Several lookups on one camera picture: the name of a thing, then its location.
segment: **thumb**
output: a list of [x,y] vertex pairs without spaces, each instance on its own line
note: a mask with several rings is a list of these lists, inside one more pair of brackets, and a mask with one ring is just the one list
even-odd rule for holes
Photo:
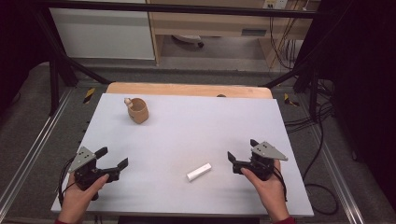
[[99,179],[97,179],[87,190],[88,195],[92,196],[95,195],[99,189],[103,187],[103,185],[108,180],[109,175],[102,175]]
[[251,172],[247,168],[242,168],[241,172],[250,181],[250,183],[253,184],[253,186],[255,188],[257,188],[260,185],[260,183],[262,182],[253,172]]

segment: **power outlet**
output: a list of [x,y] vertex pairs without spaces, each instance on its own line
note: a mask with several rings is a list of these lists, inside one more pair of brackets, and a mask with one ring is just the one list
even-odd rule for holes
[[275,9],[285,9],[288,0],[277,0],[274,6]]
[[265,0],[264,6],[262,8],[272,9],[275,8],[276,0]]

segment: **horizontal black bar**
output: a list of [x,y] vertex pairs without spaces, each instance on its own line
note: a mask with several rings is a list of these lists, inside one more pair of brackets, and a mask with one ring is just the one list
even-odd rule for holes
[[274,18],[277,17],[277,18],[317,19],[317,18],[329,17],[331,15],[316,11],[278,10],[278,9],[265,9],[265,8],[245,8],[245,7],[204,7],[204,6],[182,6],[182,5],[165,5],[165,4],[87,2],[87,1],[67,1],[67,0],[35,0],[35,3],[43,7],[55,7],[55,8],[195,13],[195,14],[235,15],[235,16],[274,17]]

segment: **white tabletop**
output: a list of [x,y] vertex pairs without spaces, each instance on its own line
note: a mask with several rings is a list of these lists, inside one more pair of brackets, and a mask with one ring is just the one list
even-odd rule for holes
[[[135,124],[125,97],[139,97],[149,118]],[[106,184],[88,211],[147,216],[260,216],[267,214],[257,191],[233,174],[227,151],[239,161],[251,156],[250,138],[267,141],[289,160],[282,161],[289,212],[313,216],[304,183],[276,100],[201,96],[105,93],[81,146],[108,147],[98,168],[129,166],[120,180]],[[186,174],[210,163],[212,170],[189,182]],[[51,208],[59,212],[57,199]]]

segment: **brown mug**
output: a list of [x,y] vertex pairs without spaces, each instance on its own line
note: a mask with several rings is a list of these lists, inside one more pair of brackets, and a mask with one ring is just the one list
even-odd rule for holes
[[149,118],[149,110],[146,102],[140,98],[125,99],[125,104],[128,107],[129,117],[137,124],[143,123]]

